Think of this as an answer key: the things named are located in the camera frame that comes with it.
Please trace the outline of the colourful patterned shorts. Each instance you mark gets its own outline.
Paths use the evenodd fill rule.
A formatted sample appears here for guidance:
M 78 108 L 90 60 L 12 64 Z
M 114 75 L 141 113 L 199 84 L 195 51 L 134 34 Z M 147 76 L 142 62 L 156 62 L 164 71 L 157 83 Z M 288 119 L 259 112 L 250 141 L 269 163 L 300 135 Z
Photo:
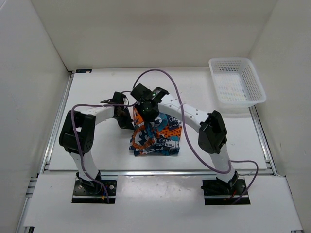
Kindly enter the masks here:
M 133 108 L 134 133 L 130 139 L 129 150 L 135 156 L 162 154 L 174 156 L 179 153 L 182 134 L 182 121 L 160 113 L 151 123 L 143 120 L 136 108 Z

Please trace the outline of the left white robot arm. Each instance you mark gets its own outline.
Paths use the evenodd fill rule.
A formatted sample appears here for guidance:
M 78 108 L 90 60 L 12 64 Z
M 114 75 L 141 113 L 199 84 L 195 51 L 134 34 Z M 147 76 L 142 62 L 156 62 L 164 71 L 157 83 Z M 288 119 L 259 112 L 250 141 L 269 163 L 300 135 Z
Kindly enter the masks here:
M 128 107 L 126 95 L 115 92 L 111 99 L 103 100 L 99 105 L 77 104 L 67 113 L 59 144 L 73 158 L 78 169 L 76 177 L 91 195 L 109 196 L 109 186 L 102 181 L 91 154 L 95 126 L 107 119 L 115 119 L 121 129 L 133 130 Z

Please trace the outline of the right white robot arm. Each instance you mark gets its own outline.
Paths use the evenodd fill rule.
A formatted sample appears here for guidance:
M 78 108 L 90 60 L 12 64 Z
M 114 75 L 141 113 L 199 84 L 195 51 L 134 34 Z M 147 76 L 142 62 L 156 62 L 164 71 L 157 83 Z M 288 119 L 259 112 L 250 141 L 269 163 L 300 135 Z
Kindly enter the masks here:
M 198 145 L 210 155 L 214 165 L 212 170 L 216 172 L 212 192 L 225 195 L 236 188 L 238 173 L 230 163 L 226 147 L 227 129 L 218 111 L 208 113 L 182 104 L 160 87 L 151 91 L 138 84 L 131 91 L 131 96 L 137 101 L 135 108 L 148 126 L 155 126 L 163 113 L 182 121 L 198 133 Z

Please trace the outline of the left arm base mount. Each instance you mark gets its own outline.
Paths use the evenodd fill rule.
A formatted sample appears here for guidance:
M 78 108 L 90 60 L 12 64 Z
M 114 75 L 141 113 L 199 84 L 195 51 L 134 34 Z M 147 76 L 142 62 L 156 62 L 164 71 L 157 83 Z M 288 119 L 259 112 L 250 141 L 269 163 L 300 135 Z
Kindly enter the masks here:
M 72 203 L 89 203 L 89 204 L 115 204 L 117 192 L 117 180 L 111 178 L 102 178 L 102 184 L 106 191 L 99 184 L 95 187 L 83 184 L 79 179 L 75 180 L 75 185 L 72 192 Z

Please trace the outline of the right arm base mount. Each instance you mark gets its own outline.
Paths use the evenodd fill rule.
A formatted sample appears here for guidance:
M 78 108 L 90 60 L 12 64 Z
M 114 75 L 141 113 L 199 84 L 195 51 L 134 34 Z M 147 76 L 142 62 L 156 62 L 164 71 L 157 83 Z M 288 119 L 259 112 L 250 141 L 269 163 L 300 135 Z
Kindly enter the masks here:
M 216 205 L 249 205 L 251 204 L 244 179 L 238 179 L 229 191 L 222 190 L 217 186 L 216 180 L 202 180 L 201 189 L 204 193 L 206 206 Z

